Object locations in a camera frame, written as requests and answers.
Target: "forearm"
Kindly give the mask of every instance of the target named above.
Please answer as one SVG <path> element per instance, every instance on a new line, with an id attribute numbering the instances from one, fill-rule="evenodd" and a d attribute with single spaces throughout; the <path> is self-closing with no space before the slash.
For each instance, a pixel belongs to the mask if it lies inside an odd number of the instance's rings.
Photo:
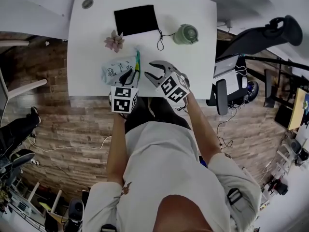
<path id="1" fill-rule="evenodd" d="M 114 114 L 112 141 L 106 167 L 108 181 L 114 181 L 123 186 L 123 174 L 127 161 L 125 120 L 119 114 Z"/>
<path id="2" fill-rule="evenodd" d="M 194 136 L 197 140 L 197 146 L 203 159 L 208 164 L 213 155 L 221 152 L 219 142 L 216 133 L 200 109 L 194 95 L 192 93 L 188 94 L 187 99 L 187 109 L 191 119 Z"/>

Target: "shirt sleeve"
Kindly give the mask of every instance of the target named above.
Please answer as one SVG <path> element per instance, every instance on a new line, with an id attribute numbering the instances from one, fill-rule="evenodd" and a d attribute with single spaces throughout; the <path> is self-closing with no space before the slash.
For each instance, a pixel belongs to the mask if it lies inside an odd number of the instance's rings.
<path id="1" fill-rule="evenodd" d="M 84 232 L 99 232 L 105 224 L 116 227 L 116 205 L 122 186 L 115 182 L 99 182 L 92 186 L 83 217 Z"/>
<path id="2" fill-rule="evenodd" d="M 242 194 L 242 198 L 233 205 L 230 205 L 227 199 L 226 205 L 236 222 L 238 231 L 246 231 L 256 219 L 261 203 L 262 192 L 259 185 L 225 153 L 214 155 L 208 168 L 217 176 L 226 194 L 234 188 Z"/>

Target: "green cup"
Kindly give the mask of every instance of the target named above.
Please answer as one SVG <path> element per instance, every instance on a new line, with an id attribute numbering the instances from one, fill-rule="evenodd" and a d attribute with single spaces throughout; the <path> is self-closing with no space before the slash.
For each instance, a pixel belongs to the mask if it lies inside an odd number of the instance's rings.
<path id="1" fill-rule="evenodd" d="M 195 27 L 182 24 L 173 36 L 176 44 L 194 44 L 198 42 L 198 31 Z"/>

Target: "black pants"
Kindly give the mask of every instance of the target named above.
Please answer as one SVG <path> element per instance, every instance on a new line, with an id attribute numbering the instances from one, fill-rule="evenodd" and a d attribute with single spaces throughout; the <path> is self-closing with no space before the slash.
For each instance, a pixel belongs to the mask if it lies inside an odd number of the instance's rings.
<path id="1" fill-rule="evenodd" d="M 149 121 L 165 122 L 191 129 L 187 121 L 174 112 L 166 99 L 159 97 L 152 98 L 150 108 L 154 116 L 148 109 L 148 98 L 138 97 L 135 107 L 127 117 L 125 123 L 126 133 Z"/>
<path id="2" fill-rule="evenodd" d="M 39 117 L 32 113 L 26 118 L 18 118 L 6 126 L 0 128 L 0 154 L 5 153 L 6 157 L 32 133 L 37 127 Z"/>

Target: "black and white pattern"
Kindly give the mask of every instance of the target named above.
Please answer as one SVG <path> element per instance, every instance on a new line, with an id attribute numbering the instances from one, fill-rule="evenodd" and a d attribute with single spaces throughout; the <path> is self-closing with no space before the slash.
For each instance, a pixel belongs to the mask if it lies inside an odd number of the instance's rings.
<path id="1" fill-rule="evenodd" d="M 173 102 L 179 102 L 184 96 L 186 92 L 182 90 L 180 87 L 175 89 L 175 91 L 169 96 L 169 99 Z"/>
<path id="2" fill-rule="evenodd" d="M 135 104 L 136 104 L 136 102 L 137 102 L 137 94 L 138 94 L 138 93 L 136 93 L 136 95 L 134 96 L 134 98 L 133 98 L 133 100 L 132 100 L 132 109 L 133 109 L 133 107 L 135 106 Z"/>
<path id="3" fill-rule="evenodd" d="M 179 75 L 177 75 L 177 78 L 179 80 L 180 85 L 183 86 L 185 89 L 188 89 L 187 84 L 185 83 L 185 80 L 183 80 L 182 77 Z"/>
<path id="4" fill-rule="evenodd" d="M 176 82 L 173 80 L 173 78 L 170 76 L 167 78 L 164 83 L 161 85 L 161 88 L 165 95 L 167 95 L 169 92 L 173 90 L 177 86 Z"/>
<path id="5" fill-rule="evenodd" d="M 114 111 L 115 112 L 129 112 L 130 100 L 114 99 Z"/>
<path id="6" fill-rule="evenodd" d="M 130 98 L 131 97 L 131 89 L 124 88 L 124 87 L 117 87 L 116 91 L 115 91 L 115 96 Z"/>

